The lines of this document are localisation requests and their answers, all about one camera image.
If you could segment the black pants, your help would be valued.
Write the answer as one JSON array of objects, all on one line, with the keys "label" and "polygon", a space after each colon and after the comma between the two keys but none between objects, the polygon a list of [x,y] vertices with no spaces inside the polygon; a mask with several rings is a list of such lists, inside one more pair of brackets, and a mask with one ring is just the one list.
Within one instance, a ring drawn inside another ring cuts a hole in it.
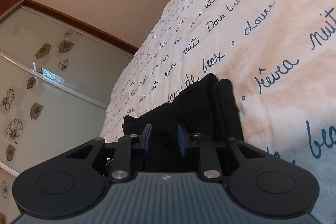
[{"label": "black pants", "polygon": [[212,73],[185,88],[172,102],[138,118],[125,116],[122,129],[125,135],[141,135],[147,125],[152,126],[149,150],[131,150],[133,172],[197,172],[199,149],[182,143],[179,126],[189,135],[200,133],[216,143],[228,137],[244,139],[232,82]]}]

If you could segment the white script-print bedspread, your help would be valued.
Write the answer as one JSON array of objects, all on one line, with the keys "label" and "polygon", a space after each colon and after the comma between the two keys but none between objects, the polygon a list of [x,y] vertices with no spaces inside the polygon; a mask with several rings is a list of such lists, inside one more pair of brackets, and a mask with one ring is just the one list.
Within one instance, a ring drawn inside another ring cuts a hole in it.
[{"label": "white script-print bedspread", "polygon": [[335,0],[171,0],[116,82],[102,137],[208,73],[232,81],[244,139],[309,170],[335,223]]}]

